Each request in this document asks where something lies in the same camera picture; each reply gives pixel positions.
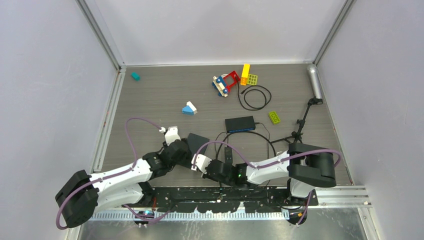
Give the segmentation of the black power adapter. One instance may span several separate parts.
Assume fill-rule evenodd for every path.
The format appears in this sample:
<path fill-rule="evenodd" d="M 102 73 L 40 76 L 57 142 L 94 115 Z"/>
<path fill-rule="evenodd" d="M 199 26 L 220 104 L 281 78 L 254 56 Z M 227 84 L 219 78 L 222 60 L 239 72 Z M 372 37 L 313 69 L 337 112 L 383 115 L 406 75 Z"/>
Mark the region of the black power adapter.
<path fill-rule="evenodd" d="M 233 150 L 229 146 L 224 148 L 224 162 L 230 166 L 233 164 Z"/>

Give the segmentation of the black network switch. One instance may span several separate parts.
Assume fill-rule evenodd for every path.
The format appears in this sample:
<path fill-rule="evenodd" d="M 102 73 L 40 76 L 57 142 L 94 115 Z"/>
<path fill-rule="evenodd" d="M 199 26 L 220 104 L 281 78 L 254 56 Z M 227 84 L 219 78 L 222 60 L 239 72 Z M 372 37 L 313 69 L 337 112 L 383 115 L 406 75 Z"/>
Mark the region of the black network switch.
<path fill-rule="evenodd" d="M 224 120 L 227 133 L 246 132 L 256 129 L 256 122 L 253 116 L 227 118 Z"/>

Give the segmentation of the black mini tripod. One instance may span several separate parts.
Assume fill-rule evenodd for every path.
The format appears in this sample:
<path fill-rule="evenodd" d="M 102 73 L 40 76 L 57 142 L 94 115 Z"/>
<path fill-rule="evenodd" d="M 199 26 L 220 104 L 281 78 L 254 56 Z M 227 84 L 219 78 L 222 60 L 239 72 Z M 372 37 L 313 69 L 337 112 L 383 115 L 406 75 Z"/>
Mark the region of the black mini tripod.
<path fill-rule="evenodd" d="M 286 142 L 288 144 L 297 143 L 297 142 L 302 143 L 302 135 L 303 135 L 302 131 L 303 131 L 303 128 L 305 126 L 306 118 L 308 116 L 308 113 L 309 113 L 311 106 L 322 105 L 322 104 L 323 104 L 323 100 L 321 98 L 316 98 L 316 97 L 310 98 L 307 102 L 307 108 L 304 112 L 303 118 L 296 120 L 296 124 L 298 125 L 298 129 L 296 131 L 293 131 L 290 134 L 290 136 L 283 137 L 283 138 L 280 138 L 280 139 L 277 139 L 277 140 L 273 140 L 270 143 L 271 144 L 275 144 L 275 143 L 278 143 L 278 142 Z"/>

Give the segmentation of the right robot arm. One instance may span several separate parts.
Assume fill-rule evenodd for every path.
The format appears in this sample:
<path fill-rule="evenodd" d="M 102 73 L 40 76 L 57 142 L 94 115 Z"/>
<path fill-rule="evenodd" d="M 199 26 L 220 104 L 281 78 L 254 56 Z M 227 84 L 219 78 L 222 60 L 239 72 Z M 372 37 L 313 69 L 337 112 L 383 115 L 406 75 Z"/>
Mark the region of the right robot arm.
<path fill-rule="evenodd" d="M 203 177 L 237 188 L 251 188 L 273 179 L 289 177 L 285 198 L 299 205 L 315 188 L 336 186 L 335 167 L 342 154 L 333 149 L 294 142 L 288 150 L 257 162 L 226 165 L 199 152 L 194 154 L 191 168 Z"/>

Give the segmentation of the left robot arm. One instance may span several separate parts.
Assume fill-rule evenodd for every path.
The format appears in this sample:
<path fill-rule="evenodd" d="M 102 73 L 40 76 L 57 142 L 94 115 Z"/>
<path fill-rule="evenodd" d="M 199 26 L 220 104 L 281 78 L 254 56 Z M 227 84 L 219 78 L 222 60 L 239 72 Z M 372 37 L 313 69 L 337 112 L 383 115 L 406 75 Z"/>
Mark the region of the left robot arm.
<path fill-rule="evenodd" d="M 161 152 L 149 152 L 123 167 L 98 174 L 75 172 L 55 196 L 59 210 L 56 226 L 63 230 L 87 222 L 94 214 L 112 207 L 153 202 L 150 180 L 165 176 L 176 165 L 191 161 L 186 138 L 175 140 Z"/>

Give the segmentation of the blue white toy brick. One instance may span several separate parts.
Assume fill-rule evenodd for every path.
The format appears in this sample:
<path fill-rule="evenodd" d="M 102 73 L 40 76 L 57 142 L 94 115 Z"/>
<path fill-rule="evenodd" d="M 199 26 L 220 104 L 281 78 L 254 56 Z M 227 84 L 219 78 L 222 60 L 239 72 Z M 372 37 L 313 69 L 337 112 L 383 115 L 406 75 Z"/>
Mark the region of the blue white toy brick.
<path fill-rule="evenodd" d="M 193 116 L 198 112 L 197 108 L 190 101 L 186 103 L 186 106 L 183 107 L 181 111 L 184 115 L 190 116 Z"/>

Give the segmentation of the green toy brick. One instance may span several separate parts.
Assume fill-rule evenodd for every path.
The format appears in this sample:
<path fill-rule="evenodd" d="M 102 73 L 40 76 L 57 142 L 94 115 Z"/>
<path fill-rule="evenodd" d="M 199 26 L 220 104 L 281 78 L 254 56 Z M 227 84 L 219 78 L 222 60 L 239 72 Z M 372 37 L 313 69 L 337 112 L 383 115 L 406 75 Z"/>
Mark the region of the green toy brick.
<path fill-rule="evenodd" d="M 273 125 L 277 125 L 281 122 L 281 119 L 279 117 L 279 115 L 277 114 L 276 111 L 270 111 L 268 113 L 268 116 L 270 118 L 270 121 L 272 122 Z"/>

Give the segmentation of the silver microphone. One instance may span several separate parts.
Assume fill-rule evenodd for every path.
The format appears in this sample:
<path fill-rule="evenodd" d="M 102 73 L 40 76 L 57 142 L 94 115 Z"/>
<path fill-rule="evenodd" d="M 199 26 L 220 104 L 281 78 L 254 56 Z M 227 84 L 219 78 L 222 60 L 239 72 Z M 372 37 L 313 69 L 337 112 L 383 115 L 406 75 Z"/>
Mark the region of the silver microphone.
<path fill-rule="evenodd" d="M 316 99 L 322 100 L 323 94 L 322 94 L 322 89 L 320 84 L 318 68 L 314 64 L 309 64 L 307 66 L 307 74 L 310 80 L 314 97 Z"/>

